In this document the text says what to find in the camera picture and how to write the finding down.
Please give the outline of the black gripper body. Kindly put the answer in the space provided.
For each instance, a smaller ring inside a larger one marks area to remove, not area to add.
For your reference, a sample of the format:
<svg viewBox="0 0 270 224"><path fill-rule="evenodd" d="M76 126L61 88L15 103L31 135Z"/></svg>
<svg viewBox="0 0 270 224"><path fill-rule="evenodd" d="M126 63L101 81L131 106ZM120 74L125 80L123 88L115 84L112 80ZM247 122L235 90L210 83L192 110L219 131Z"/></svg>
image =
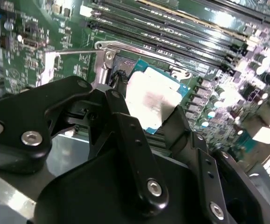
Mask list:
<svg viewBox="0 0 270 224"><path fill-rule="evenodd" d="M36 224L207 224L197 182L179 162L154 156L169 192L163 212L146 217L135 202L135 184L111 150L50 182L37 199Z"/></svg>

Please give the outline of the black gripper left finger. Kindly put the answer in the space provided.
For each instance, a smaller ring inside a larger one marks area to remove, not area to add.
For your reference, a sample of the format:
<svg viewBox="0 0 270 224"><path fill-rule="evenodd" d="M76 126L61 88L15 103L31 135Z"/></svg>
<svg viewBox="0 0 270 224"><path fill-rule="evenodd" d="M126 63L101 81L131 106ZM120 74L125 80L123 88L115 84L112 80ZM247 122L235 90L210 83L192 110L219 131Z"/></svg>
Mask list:
<svg viewBox="0 0 270 224"><path fill-rule="evenodd" d="M142 212L161 212L169 193L139 120L116 90L101 92L70 76L0 100L0 170L32 174L40 170L52 139L74 125L94 132L97 151L116 149L124 193Z"/></svg>

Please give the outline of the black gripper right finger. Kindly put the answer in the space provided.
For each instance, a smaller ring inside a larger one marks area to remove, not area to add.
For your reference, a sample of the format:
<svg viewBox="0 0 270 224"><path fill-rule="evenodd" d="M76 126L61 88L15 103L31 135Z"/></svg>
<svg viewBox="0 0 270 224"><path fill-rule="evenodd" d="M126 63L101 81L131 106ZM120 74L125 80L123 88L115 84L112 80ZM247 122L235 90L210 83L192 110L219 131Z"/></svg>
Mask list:
<svg viewBox="0 0 270 224"><path fill-rule="evenodd" d="M262 196L223 151L210 153L203 136L194 132L181 106L163 124L172 158L193 172L202 215L212 224L262 224Z"/></svg>

